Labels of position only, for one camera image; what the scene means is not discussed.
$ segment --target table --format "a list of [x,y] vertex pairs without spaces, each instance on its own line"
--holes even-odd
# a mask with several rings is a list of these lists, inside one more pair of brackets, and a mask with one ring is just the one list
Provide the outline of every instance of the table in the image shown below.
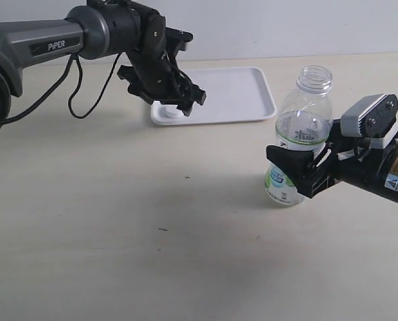
[[[280,105],[311,64],[334,74],[336,117],[398,95],[398,53],[181,67],[261,68]],[[25,70],[12,114],[63,68]],[[84,66],[79,113],[109,69]],[[398,320],[398,205],[341,183],[279,209],[264,191],[275,119],[160,128],[113,78],[80,121],[76,76],[0,132],[0,320]]]

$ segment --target clear plastic bottle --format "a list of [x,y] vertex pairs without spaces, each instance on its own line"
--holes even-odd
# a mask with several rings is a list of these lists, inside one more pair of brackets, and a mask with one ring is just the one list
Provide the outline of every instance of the clear plastic bottle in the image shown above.
[[[312,150],[315,156],[324,148],[333,122],[332,74],[321,66],[304,68],[297,87],[288,94],[276,121],[277,145],[290,150]],[[266,173],[266,191],[281,205],[293,206],[304,201],[292,181],[271,164]]]

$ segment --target gray robotic arm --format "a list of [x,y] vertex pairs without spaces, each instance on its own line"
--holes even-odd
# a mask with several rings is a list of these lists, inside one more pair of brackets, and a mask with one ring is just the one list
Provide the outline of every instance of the gray robotic arm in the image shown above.
[[[129,0],[88,0],[61,20],[0,23],[0,128],[35,110],[64,81],[73,61],[81,69],[79,57],[121,54],[132,64],[118,71],[130,83],[130,94],[149,104],[176,104],[189,116],[193,104],[206,99],[177,66],[178,52],[192,40],[192,34],[166,27],[157,10]],[[64,56],[70,60],[59,81],[27,112],[7,119],[11,97],[23,94],[23,69]]]

